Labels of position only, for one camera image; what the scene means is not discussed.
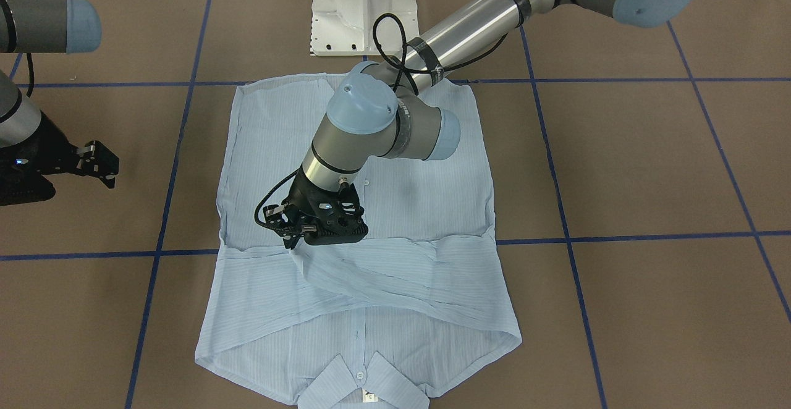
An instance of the silver arm segment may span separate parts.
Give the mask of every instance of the silver arm segment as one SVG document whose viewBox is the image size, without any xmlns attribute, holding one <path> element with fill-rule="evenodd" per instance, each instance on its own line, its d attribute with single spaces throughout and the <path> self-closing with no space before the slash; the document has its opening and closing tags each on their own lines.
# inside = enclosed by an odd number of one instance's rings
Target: silver arm segment
<svg viewBox="0 0 791 409">
<path fill-rule="evenodd" d="M 578 4 L 620 23 L 653 27 L 674 17 L 689 1 L 472 1 L 410 40 L 403 63 L 391 59 L 387 64 L 355 66 L 330 100 L 311 148 L 294 172 L 289 195 L 280 206 L 264 207 L 266 196 L 255 210 L 256 222 L 281 235 L 286 248 L 294 248 L 302 237 L 310 245 L 361 240 L 368 228 L 353 181 L 370 156 L 446 159 L 459 144 L 460 127 L 453 113 L 425 105 L 417 94 L 532 15 L 559 4 Z M 261 209 L 266 222 L 260 220 Z"/>
</svg>

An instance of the shirt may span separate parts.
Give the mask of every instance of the shirt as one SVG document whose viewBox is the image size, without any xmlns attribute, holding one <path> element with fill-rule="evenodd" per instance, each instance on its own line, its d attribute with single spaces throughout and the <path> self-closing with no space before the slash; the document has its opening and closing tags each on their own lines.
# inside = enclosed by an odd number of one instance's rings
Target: shirt
<svg viewBox="0 0 791 409">
<path fill-rule="evenodd" d="M 522 342 L 472 89 L 443 80 L 421 94 L 460 120 L 451 158 L 365 164 L 355 181 L 370 227 L 361 242 L 302 241 L 288 251 L 252 219 L 302 163 L 344 77 L 237 89 L 218 187 L 221 247 L 195 361 L 299 409 L 426 408 Z"/>
</svg>

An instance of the shirt placket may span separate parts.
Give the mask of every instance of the shirt placket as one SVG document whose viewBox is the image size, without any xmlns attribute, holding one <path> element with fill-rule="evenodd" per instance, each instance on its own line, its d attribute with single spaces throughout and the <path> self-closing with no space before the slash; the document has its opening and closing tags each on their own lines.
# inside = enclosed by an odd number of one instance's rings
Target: shirt placket
<svg viewBox="0 0 791 409">
<path fill-rule="evenodd" d="M 370 184 L 368 181 L 368 166 L 365 164 L 362 166 L 357 178 L 354 180 L 354 186 L 356 187 L 357 195 L 360 198 L 360 205 L 363 208 L 365 208 L 365 190 L 368 184 Z"/>
<path fill-rule="evenodd" d="M 353 355 L 349 369 L 352 371 L 354 380 L 359 387 L 365 386 L 368 380 L 368 370 L 365 367 L 365 316 L 367 308 L 357 308 L 353 310 Z"/>
</svg>

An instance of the blue tape line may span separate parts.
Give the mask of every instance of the blue tape line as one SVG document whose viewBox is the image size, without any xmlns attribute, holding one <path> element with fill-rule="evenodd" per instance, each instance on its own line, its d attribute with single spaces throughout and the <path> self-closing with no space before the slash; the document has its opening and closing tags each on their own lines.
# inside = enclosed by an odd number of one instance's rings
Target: blue tape line
<svg viewBox="0 0 791 409">
<path fill-rule="evenodd" d="M 229 80 L 228 82 L 195 82 L 193 85 L 195 86 L 244 86 L 249 85 L 249 83 L 254 82 L 254 80 Z"/>
<path fill-rule="evenodd" d="M 601 402 L 602 409 L 607 409 L 607 397 L 604 394 L 604 383 L 601 378 L 601 370 L 599 370 L 599 359 L 596 356 L 596 347 L 593 344 L 593 331 L 591 331 L 590 321 L 588 320 L 588 308 L 585 306 L 585 296 L 582 293 L 582 283 L 580 282 L 579 271 L 577 270 L 577 260 L 574 257 L 574 249 L 571 242 L 568 221 L 565 219 L 565 209 L 563 208 L 563 199 L 560 194 L 560 183 L 557 181 L 557 172 L 554 167 L 554 160 L 552 158 L 552 149 L 549 143 L 549 135 L 546 133 L 546 123 L 543 117 L 543 108 L 541 107 L 541 99 L 539 98 L 539 88 L 536 83 L 536 75 L 533 71 L 532 59 L 530 57 L 530 46 L 528 45 L 528 37 L 525 34 L 525 27 L 519 26 L 520 34 L 522 34 L 522 46 L 525 48 L 525 58 L 528 63 L 528 73 L 530 74 L 531 87 L 533 90 L 533 98 L 536 100 L 536 111 L 539 116 L 539 124 L 541 127 L 541 136 L 546 147 L 546 162 L 549 164 L 549 171 L 552 175 L 552 183 L 554 184 L 554 194 L 557 198 L 557 211 L 560 212 L 560 222 L 563 226 L 563 235 L 565 239 L 565 248 L 569 254 L 569 263 L 571 266 L 571 273 L 574 277 L 574 287 L 577 290 L 577 302 L 580 305 L 580 313 L 582 314 L 582 325 L 585 328 L 585 338 L 588 341 L 588 352 L 591 356 L 591 364 L 593 365 L 593 375 L 596 378 L 596 388 L 599 390 L 599 401 Z"/>
<path fill-rule="evenodd" d="M 717 150 L 720 152 L 720 158 L 722 158 L 722 163 L 725 165 L 725 169 L 728 172 L 728 177 L 731 179 L 731 184 L 734 186 L 734 190 L 737 193 L 737 198 L 739 198 L 739 203 L 741 204 L 742 210 L 744 212 L 744 217 L 746 217 L 750 229 L 752 231 L 752 235 L 755 238 L 755 243 L 758 246 L 759 251 L 761 252 L 761 258 L 763 259 L 763 263 L 766 266 L 766 271 L 769 272 L 769 277 L 772 279 L 772 283 L 774 284 L 774 290 L 777 291 L 777 297 L 780 298 L 780 303 L 783 306 L 783 310 L 785 310 L 785 316 L 788 318 L 789 323 L 791 323 L 791 308 L 789 308 L 788 300 L 785 299 L 785 294 L 783 293 L 782 287 L 780 287 L 780 282 L 777 280 L 777 275 L 774 273 L 774 268 L 772 268 L 772 263 L 769 262 L 769 256 L 766 255 L 766 250 L 763 248 L 763 243 L 761 242 L 761 237 L 757 229 L 755 229 L 755 223 L 752 220 L 752 216 L 750 215 L 750 210 L 747 207 L 747 202 L 744 200 L 744 196 L 742 195 L 741 188 L 739 187 L 739 183 L 737 183 L 737 178 L 735 178 L 734 170 L 731 169 L 731 164 L 728 162 L 728 158 L 725 155 L 725 151 L 723 150 L 722 144 L 720 143 L 720 138 L 717 135 L 717 130 L 714 129 L 714 122 L 711 120 L 711 116 L 709 115 L 709 110 L 706 107 L 706 103 L 703 101 L 703 95 L 700 93 L 700 89 L 698 89 L 698 83 L 695 82 L 695 78 L 692 77 L 692 69 L 690 69 L 689 62 L 687 62 L 687 57 L 684 55 L 684 51 L 681 48 L 681 42 L 679 41 L 678 35 L 675 34 L 675 30 L 673 29 L 673 25 L 668 22 L 667 28 L 670 29 L 670 35 L 673 37 L 673 41 L 675 42 L 675 47 L 679 51 L 679 55 L 681 57 L 681 61 L 684 63 L 684 68 L 687 69 L 687 74 L 689 74 L 690 82 L 692 82 L 692 87 L 695 89 L 695 96 L 698 97 L 698 102 L 700 103 L 700 108 L 703 111 L 703 116 L 706 118 L 706 123 L 709 125 L 709 131 L 711 131 L 711 136 L 714 138 L 714 144 L 717 145 Z"/>
<path fill-rule="evenodd" d="M 536 239 L 503 239 L 497 245 L 542 245 L 542 243 L 565 243 L 565 237 L 545 237 Z"/>
<path fill-rule="evenodd" d="M 645 83 L 645 82 L 689 82 L 688 78 L 539 78 L 536 83 Z"/>
<path fill-rule="evenodd" d="M 162 256 L 194 256 L 194 255 L 216 255 L 220 252 L 217 248 L 204 248 L 199 250 L 162 250 Z"/>
<path fill-rule="evenodd" d="M 703 77 L 696 82 L 791 82 L 791 77 Z"/>
<path fill-rule="evenodd" d="M 162 210 L 162 226 L 159 232 L 158 240 L 156 241 L 156 251 L 162 250 L 164 245 L 164 234 L 167 229 L 167 218 L 170 215 L 170 203 L 173 197 L 173 189 L 176 185 L 176 172 L 179 168 L 179 153 L 181 151 L 181 144 L 184 140 L 184 130 L 187 126 L 187 119 L 189 118 L 190 105 L 192 105 L 192 93 L 195 91 L 195 78 L 198 77 L 198 65 L 200 65 L 201 49 L 203 49 L 203 38 L 206 35 L 206 26 L 209 22 L 209 12 L 211 10 L 211 1 L 206 0 L 206 7 L 203 11 L 203 23 L 200 27 L 200 35 L 198 36 L 198 46 L 195 50 L 195 62 L 192 64 L 192 76 L 190 76 L 190 87 L 187 91 L 187 100 L 184 103 L 184 113 L 181 116 L 181 127 L 179 128 L 179 139 L 176 142 L 176 151 L 173 155 L 173 167 L 170 172 L 170 182 L 167 185 L 167 196 L 164 200 L 164 209 Z M 143 344 L 146 341 L 146 328 L 148 325 L 149 313 L 151 310 L 151 303 L 153 300 L 153 291 L 156 285 L 156 272 L 159 270 L 160 256 L 156 255 L 151 266 L 151 277 L 149 280 L 149 290 L 146 296 L 146 306 L 143 308 L 142 322 L 140 324 L 140 334 L 138 336 L 138 346 L 135 350 L 135 361 L 132 364 L 132 372 L 129 378 L 129 390 L 127 392 L 127 403 L 125 408 L 131 409 L 132 400 L 135 397 L 135 385 L 138 379 L 138 370 L 140 368 L 140 358 L 142 355 Z"/>
<path fill-rule="evenodd" d="M 457 85 L 474 85 L 475 83 L 675 83 L 689 82 L 687 78 L 451 78 L 450 82 Z M 754 78 L 696 78 L 696 82 L 727 83 L 727 82 L 791 82 L 791 77 L 754 77 Z M 124 88 L 150 86 L 241 86 L 255 80 L 207 80 L 207 82 L 96 82 L 96 83 L 37 83 L 36 88 Z M 27 88 L 27 83 L 18 83 L 20 88 Z"/>
<path fill-rule="evenodd" d="M 99 251 L 94 253 L 51 253 L 41 255 L 0 255 L 0 261 L 39 261 L 47 259 L 147 258 L 155 251 Z"/>
<path fill-rule="evenodd" d="M 14 60 L 14 67 L 11 68 L 11 72 L 8 74 L 8 78 L 13 80 L 14 76 L 17 75 L 17 69 L 19 69 L 19 62 L 22 61 L 23 54 L 17 54 L 17 59 Z"/>
<path fill-rule="evenodd" d="M 758 232 L 760 237 L 791 237 L 791 230 L 769 230 Z M 602 237 L 570 237 L 572 243 L 628 242 L 641 240 L 690 240 L 690 239 L 732 239 L 753 237 L 752 232 L 718 232 L 718 234 L 649 234 L 649 235 L 602 235 Z M 543 237 L 530 239 L 500 239 L 497 245 L 545 245 L 546 243 L 565 243 L 565 237 Z M 151 251 L 99 251 L 87 253 L 42 253 L 37 255 L 0 255 L 0 261 L 38 261 L 59 259 L 96 259 L 96 258 L 146 258 L 159 255 L 190 256 L 216 255 L 217 248 L 196 248 L 189 250 L 151 250 Z"/>
<path fill-rule="evenodd" d="M 135 397 L 135 385 L 138 382 L 138 372 L 140 370 L 140 358 L 143 353 L 143 344 L 146 341 L 146 330 L 148 328 L 148 319 L 151 313 L 151 303 L 153 300 L 153 289 L 156 285 L 156 273 L 159 271 L 159 257 L 153 258 L 151 264 L 151 279 L 149 280 L 149 288 L 146 293 L 146 305 L 143 307 L 143 318 L 140 322 L 140 332 L 138 333 L 138 345 L 135 347 L 135 361 L 132 362 L 132 373 L 129 378 L 129 391 L 127 392 L 127 403 L 124 405 L 126 409 L 131 409 L 132 399 Z"/>
<path fill-rule="evenodd" d="M 135 88 L 156 86 L 189 86 L 190 82 L 104 82 L 104 83 L 36 83 L 36 88 Z M 27 88 L 28 83 L 19 83 Z"/>
</svg>

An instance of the light blue shirt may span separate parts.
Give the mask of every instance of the light blue shirt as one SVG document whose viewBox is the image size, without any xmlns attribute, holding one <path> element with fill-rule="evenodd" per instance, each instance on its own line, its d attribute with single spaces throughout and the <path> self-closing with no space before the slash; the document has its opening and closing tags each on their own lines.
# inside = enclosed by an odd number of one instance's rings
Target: light blue shirt
<svg viewBox="0 0 791 409">
<path fill-rule="evenodd" d="M 289 252 L 252 210 L 299 166 L 343 77 L 237 89 L 218 187 L 221 248 L 195 361 L 299 409 L 426 408 L 522 342 L 497 257 L 475 97 L 447 80 L 421 95 L 460 119 L 447 161 L 368 160 L 355 181 L 366 239 Z M 378 401 L 364 403 L 362 389 Z"/>
</svg>

